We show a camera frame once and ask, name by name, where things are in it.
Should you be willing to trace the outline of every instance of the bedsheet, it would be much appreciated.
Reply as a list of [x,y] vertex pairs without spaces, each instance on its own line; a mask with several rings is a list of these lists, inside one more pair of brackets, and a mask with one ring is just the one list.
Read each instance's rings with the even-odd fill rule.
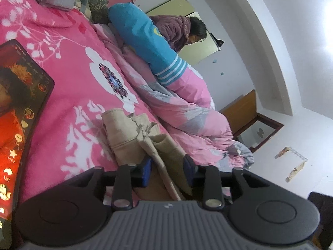
[[103,129],[104,111],[119,107],[157,121],[79,11],[0,0],[0,44],[10,39],[55,81],[32,138],[21,201],[93,166],[117,168]]
[[[116,59],[126,79],[153,112],[164,121],[171,137],[192,156],[198,165],[216,165],[221,171],[249,167],[252,153],[233,141],[229,123],[221,113],[187,102],[162,86],[149,65],[124,44],[113,25],[94,25],[98,37]],[[189,67],[198,78],[202,76]]]
[[126,44],[148,63],[159,83],[187,102],[211,108],[214,102],[206,82],[170,48],[152,20],[136,5],[115,4],[109,19]]

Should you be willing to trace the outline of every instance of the pink blanket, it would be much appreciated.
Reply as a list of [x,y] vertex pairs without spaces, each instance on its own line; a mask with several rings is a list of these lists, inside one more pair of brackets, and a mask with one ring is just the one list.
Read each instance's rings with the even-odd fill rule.
[[32,139],[21,201],[93,166],[115,170],[101,114],[119,107],[156,119],[112,54],[77,10],[35,0],[0,0],[0,8],[0,44],[17,39],[55,81]]
[[[114,36],[108,26],[95,25],[95,30],[132,87],[165,122],[164,126],[172,138],[197,164],[217,165],[233,144],[233,135],[226,117],[213,109],[187,102],[175,92],[163,87],[155,79],[149,65],[124,45],[115,31]],[[188,66],[187,70],[202,79],[191,66]],[[231,167],[243,167],[245,164],[243,157],[239,155],[230,155],[225,161],[229,161],[225,171],[231,171]]]

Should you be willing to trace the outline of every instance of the smartphone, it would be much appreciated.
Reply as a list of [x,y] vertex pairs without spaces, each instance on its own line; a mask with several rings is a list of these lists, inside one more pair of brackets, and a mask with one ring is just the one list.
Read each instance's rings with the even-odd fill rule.
[[16,40],[0,46],[0,249],[12,242],[12,214],[33,130],[54,81]]

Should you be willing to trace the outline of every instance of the star icon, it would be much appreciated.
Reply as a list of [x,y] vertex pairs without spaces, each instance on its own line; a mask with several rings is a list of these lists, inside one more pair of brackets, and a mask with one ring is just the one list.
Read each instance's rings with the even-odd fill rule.
[[15,150],[9,150],[10,151],[10,154],[9,154],[9,157],[13,157],[13,159],[15,159],[15,156],[17,156],[17,154],[15,153]]

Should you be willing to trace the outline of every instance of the mirror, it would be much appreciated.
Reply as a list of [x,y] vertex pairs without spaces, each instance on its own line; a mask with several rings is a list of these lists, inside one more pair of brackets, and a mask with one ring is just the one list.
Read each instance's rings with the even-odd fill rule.
[[237,141],[255,152],[282,127],[281,123],[257,113],[256,117],[237,131],[234,136]]

